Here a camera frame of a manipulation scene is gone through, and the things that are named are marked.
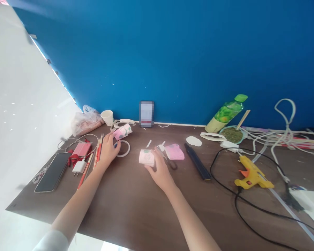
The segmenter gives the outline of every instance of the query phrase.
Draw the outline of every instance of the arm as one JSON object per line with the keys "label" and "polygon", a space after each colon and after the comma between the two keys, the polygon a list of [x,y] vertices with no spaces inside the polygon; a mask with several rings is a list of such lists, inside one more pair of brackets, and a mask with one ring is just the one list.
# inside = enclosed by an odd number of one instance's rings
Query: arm
{"label": "arm", "polygon": [[121,142],[119,141],[116,148],[114,148],[113,138],[114,135],[112,133],[104,137],[100,161],[97,163],[96,168],[87,177],[51,225],[51,229],[58,230],[66,236],[69,244],[78,231],[87,209],[90,207],[102,176],[120,151]]}
{"label": "arm", "polygon": [[165,192],[178,217],[190,251],[221,251],[213,237],[192,210],[173,178],[158,150],[152,151],[155,156],[157,171],[144,166],[156,184]]}

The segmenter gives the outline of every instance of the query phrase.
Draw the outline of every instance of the forearm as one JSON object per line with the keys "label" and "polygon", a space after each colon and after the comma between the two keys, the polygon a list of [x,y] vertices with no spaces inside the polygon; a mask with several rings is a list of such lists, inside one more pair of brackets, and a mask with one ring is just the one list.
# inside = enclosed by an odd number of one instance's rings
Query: forearm
{"label": "forearm", "polygon": [[109,163],[102,161],[97,164],[53,222],[51,229],[62,232],[69,243],[78,231],[108,166]]}
{"label": "forearm", "polygon": [[221,251],[178,187],[165,192],[178,217],[190,251]]}

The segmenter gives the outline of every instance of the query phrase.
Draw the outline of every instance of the black power cord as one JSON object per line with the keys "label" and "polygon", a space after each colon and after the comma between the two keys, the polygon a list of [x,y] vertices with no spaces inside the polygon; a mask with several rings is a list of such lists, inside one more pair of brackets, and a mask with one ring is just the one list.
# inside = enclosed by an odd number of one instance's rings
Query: black power cord
{"label": "black power cord", "polygon": [[[210,165],[210,174],[212,175],[213,179],[219,184],[221,185],[223,188],[225,188],[226,190],[230,191],[232,194],[235,195],[235,200],[234,200],[234,204],[235,204],[235,209],[238,213],[238,215],[240,216],[240,218],[243,220],[243,222],[259,237],[261,237],[262,239],[272,243],[272,244],[275,244],[275,245],[278,245],[278,246],[281,246],[281,247],[284,247],[284,248],[288,248],[288,249],[291,249],[291,250],[295,250],[295,251],[299,251],[298,249],[295,249],[293,247],[290,247],[288,245],[285,245],[285,244],[282,244],[282,243],[279,243],[279,242],[276,242],[276,241],[273,241],[273,240],[270,240],[270,239],[267,239],[266,237],[260,235],[256,230],[254,230],[246,221],[245,219],[242,217],[242,215],[240,214],[239,210],[238,210],[238,206],[237,206],[237,199],[240,198],[242,199],[244,202],[248,203],[250,206],[262,211],[262,212],[265,212],[267,214],[270,214],[270,215],[273,215],[273,216],[277,216],[277,217],[281,217],[281,218],[284,218],[284,219],[289,219],[289,220],[293,220],[293,221],[297,221],[297,222],[300,222],[306,226],[308,226],[310,229],[312,229],[314,231],[314,228],[311,227],[310,225],[300,221],[300,220],[297,220],[297,219],[294,219],[292,217],[288,217],[288,216],[285,216],[285,215],[281,215],[281,214],[277,214],[277,213],[274,213],[274,212],[271,212],[271,211],[268,211],[268,210],[265,210],[265,209],[262,209],[256,205],[254,205],[253,203],[249,202],[248,200],[246,200],[245,198],[241,197],[240,196],[240,193],[242,192],[243,188],[242,187],[238,187],[238,192],[234,192],[233,190],[231,190],[230,188],[226,187],[224,184],[222,184],[221,182],[219,182],[216,177],[214,176],[213,174],[213,171],[212,171],[212,168],[213,168],[213,165],[215,164],[216,160],[217,160],[217,157],[219,156],[220,152],[222,152],[223,150],[225,149],[221,149],[220,151],[217,152],[212,164]],[[281,172],[284,174],[284,171],[282,170],[282,168],[280,167],[280,165],[278,163],[276,163],[272,158],[262,154],[262,153],[259,153],[259,152],[256,152],[256,151],[253,151],[253,150],[250,150],[250,149],[246,149],[246,148],[238,148],[238,149],[242,149],[242,150],[247,150],[247,151],[251,151],[251,152],[254,152],[254,153],[257,153],[257,154],[260,154],[266,158],[268,158],[269,160],[271,160],[280,170]],[[287,200],[289,202],[290,205],[294,205],[295,207],[298,207],[298,203],[296,204],[295,202],[297,202],[290,194],[290,191],[289,191],[289,186],[288,184],[285,182],[285,188],[287,187]]]}

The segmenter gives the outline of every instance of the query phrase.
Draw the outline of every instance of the brown desk surface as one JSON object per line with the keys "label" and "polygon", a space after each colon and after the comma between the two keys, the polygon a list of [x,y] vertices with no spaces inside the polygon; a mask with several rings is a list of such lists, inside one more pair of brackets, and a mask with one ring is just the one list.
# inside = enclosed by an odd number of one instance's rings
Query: brown desk surface
{"label": "brown desk surface", "polygon": [[[166,146],[178,143],[184,151],[185,160],[178,161],[178,170],[170,170],[171,175],[222,250],[286,250],[262,240],[248,229],[235,211],[233,195],[216,182],[201,180],[184,143],[188,136],[200,138],[202,146],[193,146],[193,149],[209,168],[220,147],[216,142],[201,138],[199,134],[203,130],[174,125],[144,130],[138,124],[133,126],[133,133],[125,138],[130,143],[130,153],[124,158],[116,158],[108,168],[78,232],[136,251],[188,250],[170,202],[148,171],[138,163],[140,150],[150,139],[150,148],[165,140]],[[92,133],[99,137],[102,132],[108,133],[109,127],[103,125]],[[243,142],[242,146],[251,148],[251,142]],[[314,190],[314,155],[280,147],[275,152],[292,183]],[[261,157],[257,165],[275,184],[275,190],[281,193],[283,183],[274,165],[265,157]],[[238,169],[242,168],[238,155],[224,151],[215,166],[215,174],[236,191],[233,181],[241,178]],[[75,193],[80,177],[73,177],[68,168],[52,193],[34,193],[36,185],[30,182],[7,210],[52,223]],[[289,216],[266,189],[254,187],[245,191],[243,196],[260,207]],[[314,243],[297,223],[267,215],[241,201],[239,208],[248,223],[267,238],[300,250],[314,250]],[[305,213],[297,215],[314,226]]]}

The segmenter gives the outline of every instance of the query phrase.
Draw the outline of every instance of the scissors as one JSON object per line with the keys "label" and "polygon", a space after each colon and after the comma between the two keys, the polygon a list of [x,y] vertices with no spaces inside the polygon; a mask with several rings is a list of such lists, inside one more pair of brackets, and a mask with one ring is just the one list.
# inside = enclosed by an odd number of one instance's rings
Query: scissors
{"label": "scissors", "polygon": [[173,160],[170,160],[168,157],[166,157],[163,152],[161,151],[161,149],[159,148],[159,146],[156,146],[158,151],[162,154],[162,156],[164,157],[164,159],[166,160],[166,164],[172,169],[172,170],[177,170],[178,166],[176,164],[176,162],[174,162]]}

